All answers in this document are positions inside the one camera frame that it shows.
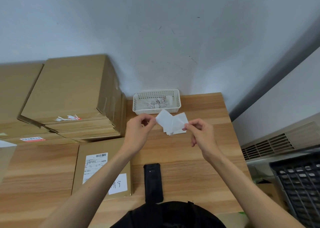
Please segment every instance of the wood grain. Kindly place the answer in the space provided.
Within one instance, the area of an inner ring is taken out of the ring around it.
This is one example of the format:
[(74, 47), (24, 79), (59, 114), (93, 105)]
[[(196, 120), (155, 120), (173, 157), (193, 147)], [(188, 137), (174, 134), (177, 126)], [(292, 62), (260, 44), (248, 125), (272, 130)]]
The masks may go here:
[[(181, 96), (181, 104), (179, 113), (189, 120), (202, 118), (214, 125), (221, 150), (250, 177), (222, 94)], [(134, 116), (128, 101), (127, 120)], [(76, 144), (17, 147), (0, 187), (0, 227), (35, 227), (66, 200), (77, 151)], [(150, 163), (161, 164), (164, 201), (192, 201), (214, 214), (242, 210), (199, 148), (191, 148), (190, 133), (168, 136), (156, 125), (132, 160), (133, 195), (103, 201), (90, 227), (109, 227), (145, 202), (143, 165)]]

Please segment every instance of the white plastic basket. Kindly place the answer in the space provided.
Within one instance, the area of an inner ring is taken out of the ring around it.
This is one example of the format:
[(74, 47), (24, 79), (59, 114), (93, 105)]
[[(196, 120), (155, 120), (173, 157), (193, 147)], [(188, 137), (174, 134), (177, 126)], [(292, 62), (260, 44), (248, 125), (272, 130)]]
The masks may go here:
[[(139, 106), (139, 101), (141, 101), (142, 99), (161, 98), (164, 96), (173, 97), (172, 103), (174, 107), (159, 108), (159, 109), (138, 109), (137, 108), (137, 106)], [(149, 90), (149, 91), (137, 92), (133, 95), (132, 110), (137, 115), (140, 115), (141, 113), (147, 113), (147, 114), (160, 113), (162, 109), (166, 109), (168, 112), (174, 113), (174, 112), (178, 112), (180, 107), (181, 107), (181, 101), (180, 101), (180, 93), (178, 89)]]

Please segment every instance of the black smartphone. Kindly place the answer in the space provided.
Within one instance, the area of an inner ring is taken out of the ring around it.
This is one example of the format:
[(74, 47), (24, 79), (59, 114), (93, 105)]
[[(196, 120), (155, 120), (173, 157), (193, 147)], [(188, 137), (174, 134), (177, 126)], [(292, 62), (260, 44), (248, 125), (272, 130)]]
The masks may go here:
[(146, 195), (146, 204), (156, 204), (163, 201), (162, 181), (160, 164), (148, 164), (144, 169), (144, 188)]

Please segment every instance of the black plastic crate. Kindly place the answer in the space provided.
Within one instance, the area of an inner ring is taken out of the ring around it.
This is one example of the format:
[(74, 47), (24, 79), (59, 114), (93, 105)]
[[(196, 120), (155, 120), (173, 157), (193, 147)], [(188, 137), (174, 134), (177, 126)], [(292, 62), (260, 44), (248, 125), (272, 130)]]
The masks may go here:
[(307, 228), (320, 228), (320, 152), (270, 163), (291, 214)]

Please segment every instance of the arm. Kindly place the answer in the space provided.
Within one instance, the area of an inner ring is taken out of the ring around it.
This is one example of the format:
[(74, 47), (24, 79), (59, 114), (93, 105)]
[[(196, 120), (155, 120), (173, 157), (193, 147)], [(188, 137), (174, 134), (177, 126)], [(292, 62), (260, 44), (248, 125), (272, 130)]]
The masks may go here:
[(221, 176), (254, 227), (304, 228), (228, 160), (214, 140), (212, 125), (196, 119), (186, 124), (183, 130), (186, 129), (192, 132), (191, 146), (198, 144), (204, 159)]
[(118, 153), (55, 210), (40, 227), (88, 227), (114, 180), (142, 149), (155, 124), (156, 119), (147, 114), (141, 114), (128, 121), (124, 143)]

